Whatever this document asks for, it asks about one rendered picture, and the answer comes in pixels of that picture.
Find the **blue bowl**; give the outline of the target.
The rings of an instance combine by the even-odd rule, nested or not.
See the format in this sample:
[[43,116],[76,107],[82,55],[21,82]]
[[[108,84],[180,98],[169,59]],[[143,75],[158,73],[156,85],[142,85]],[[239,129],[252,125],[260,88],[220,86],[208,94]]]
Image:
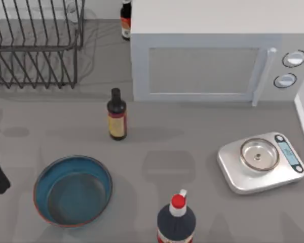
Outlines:
[[76,228],[95,221],[108,207],[112,193],[112,176],[102,162],[72,155],[41,171],[33,187],[33,203],[46,222]]

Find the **small microwave knob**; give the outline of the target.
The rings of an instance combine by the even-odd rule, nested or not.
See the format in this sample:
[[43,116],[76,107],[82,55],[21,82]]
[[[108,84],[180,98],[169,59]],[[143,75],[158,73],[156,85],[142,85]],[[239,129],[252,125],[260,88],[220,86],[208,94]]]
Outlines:
[[297,81],[296,75],[294,75],[293,73],[287,73],[284,75],[277,76],[274,79],[273,84],[278,89],[286,89],[293,86],[296,83],[296,81]]

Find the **dark bottle with red cap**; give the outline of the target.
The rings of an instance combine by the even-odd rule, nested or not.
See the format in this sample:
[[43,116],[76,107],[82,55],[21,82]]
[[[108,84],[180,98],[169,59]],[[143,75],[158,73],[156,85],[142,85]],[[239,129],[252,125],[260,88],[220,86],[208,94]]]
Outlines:
[[180,190],[172,196],[157,215],[158,243],[193,243],[196,216],[187,205],[187,191]]

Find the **silver kitchen scale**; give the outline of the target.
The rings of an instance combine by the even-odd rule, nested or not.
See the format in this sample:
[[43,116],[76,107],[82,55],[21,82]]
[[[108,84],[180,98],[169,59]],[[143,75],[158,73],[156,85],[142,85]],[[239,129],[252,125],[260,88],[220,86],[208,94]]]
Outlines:
[[226,144],[219,149],[217,161],[230,189],[240,195],[274,189],[304,177],[304,163],[279,132]]

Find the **dark bottle with yellow label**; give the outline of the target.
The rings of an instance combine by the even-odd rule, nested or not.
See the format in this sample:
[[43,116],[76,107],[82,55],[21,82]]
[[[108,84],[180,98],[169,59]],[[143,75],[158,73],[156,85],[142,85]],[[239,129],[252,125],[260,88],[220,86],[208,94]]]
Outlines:
[[119,88],[111,90],[111,99],[107,103],[108,132],[111,138],[121,141],[127,136],[127,104],[121,98]]

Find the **pale microwave oven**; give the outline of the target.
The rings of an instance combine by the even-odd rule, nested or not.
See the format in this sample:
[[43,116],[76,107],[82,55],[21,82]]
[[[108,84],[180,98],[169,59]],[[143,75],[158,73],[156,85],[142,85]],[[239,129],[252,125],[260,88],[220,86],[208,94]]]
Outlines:
[[[271,47],[259,102],[293,101],[304,63],[288,68],[282,58],[304,51],[304,0],[134,0],[130,44],[135,101],[252,104]],[[296,83],[276,88],[287,73]]]

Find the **large microwave knob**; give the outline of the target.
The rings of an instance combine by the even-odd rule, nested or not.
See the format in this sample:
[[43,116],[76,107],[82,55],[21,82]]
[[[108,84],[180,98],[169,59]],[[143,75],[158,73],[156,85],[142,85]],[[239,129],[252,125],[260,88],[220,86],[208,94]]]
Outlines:
[[304,63],[304,51],[297,50],[294,52],[286,53],[282,58],[282,64],[288,68],[294,68]]

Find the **dark bottle with orange label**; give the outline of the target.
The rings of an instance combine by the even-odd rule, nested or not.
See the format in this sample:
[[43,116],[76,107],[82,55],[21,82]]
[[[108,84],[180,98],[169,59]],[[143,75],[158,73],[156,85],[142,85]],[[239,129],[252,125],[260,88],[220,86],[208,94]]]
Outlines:
[[132,13],[131,2],[132,0],[122,0],[122,7],[120,10],[121,34],[122,34],[122,38],[126,41],[130,40],[131,13]]

